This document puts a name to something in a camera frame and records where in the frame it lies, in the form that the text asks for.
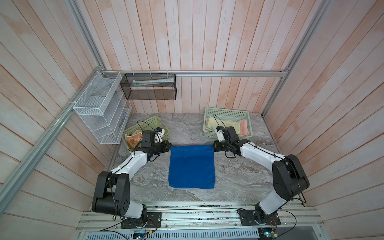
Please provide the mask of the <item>orange patterned towel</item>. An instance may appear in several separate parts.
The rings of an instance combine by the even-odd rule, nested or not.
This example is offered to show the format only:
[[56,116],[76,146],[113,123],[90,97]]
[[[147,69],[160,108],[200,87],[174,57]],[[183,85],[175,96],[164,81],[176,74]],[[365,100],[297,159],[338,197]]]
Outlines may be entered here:
[[142,130],[136,130],[132,134],[125,134],[126,143],[130,148],[134,149],[142,140],[142,132]]

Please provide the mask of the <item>pink towel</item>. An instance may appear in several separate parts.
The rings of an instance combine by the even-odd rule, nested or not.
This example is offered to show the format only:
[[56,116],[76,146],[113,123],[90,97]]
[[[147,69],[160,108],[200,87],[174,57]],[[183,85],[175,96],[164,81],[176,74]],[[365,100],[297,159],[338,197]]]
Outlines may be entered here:
[[240,135],[248,136],[250,134],[249,128],[248,128],[248,121],[246,119],[243,119],[239,121],[239,123],[240,123]]

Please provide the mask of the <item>pale yellow teal towel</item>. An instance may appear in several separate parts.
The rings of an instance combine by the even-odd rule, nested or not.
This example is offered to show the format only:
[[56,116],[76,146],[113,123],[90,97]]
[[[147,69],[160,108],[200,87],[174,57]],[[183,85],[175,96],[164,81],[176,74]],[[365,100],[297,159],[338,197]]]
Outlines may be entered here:
[[214,132],[218,126],[233,127],[238,135],[241,134],[242,124],[240,121],[231,121],[231,120],[221,121],[218,118],[214,118],[214,117],[206,118],[205,131]]

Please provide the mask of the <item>blue towel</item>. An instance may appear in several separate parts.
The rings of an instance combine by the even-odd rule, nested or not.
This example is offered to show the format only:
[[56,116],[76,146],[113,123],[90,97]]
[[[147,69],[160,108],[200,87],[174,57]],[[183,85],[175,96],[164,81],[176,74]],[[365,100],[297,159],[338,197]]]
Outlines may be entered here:
[[169,186],[178,189],[213,189],[216,183],[211,145],[171,148]]

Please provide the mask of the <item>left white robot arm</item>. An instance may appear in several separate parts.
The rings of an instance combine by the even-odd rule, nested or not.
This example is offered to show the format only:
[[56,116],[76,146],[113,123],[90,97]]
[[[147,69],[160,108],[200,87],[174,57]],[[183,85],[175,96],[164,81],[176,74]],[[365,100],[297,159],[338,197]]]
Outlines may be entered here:
[[131,155],[118,167],[98,175],[92,211],[113,216],[140,219],[144,217],[145,206],[131,200],[130,180],[152,157],[168,152],[172,144],[161,143],[138,145]]

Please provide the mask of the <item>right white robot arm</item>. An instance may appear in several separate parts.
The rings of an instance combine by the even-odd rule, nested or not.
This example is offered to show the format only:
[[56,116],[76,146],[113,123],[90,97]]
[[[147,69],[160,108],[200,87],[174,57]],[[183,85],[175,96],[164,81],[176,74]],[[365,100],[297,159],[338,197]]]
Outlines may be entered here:
[[230,152],[250,159],[271,171],[273,190],[255,205],[255,217],[267,217],[310,186],[301,162],[295,155],[284,156],[263,149],[249,140],[214,141],[215,152]]

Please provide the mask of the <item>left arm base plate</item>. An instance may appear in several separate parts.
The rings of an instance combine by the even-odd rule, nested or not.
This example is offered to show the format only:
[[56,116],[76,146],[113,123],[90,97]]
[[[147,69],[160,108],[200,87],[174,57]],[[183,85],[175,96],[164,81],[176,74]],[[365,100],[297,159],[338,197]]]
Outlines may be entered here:
[[158,229],[161,227],[161,222],[162,222],[161,212],[143,213],[139,219],[125,218],[121,223],[121,229],[142,229],[142,228]]

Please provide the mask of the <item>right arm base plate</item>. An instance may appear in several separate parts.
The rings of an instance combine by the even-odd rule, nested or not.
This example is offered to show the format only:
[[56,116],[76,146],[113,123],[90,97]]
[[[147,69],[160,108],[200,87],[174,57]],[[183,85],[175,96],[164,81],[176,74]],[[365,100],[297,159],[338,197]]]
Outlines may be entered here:
[[242,226],[281,225],[281,220],[277,212],[271,215],[265,215],[259,210],[246,210],[240,208],[237,209],[237,214],[240,217]]

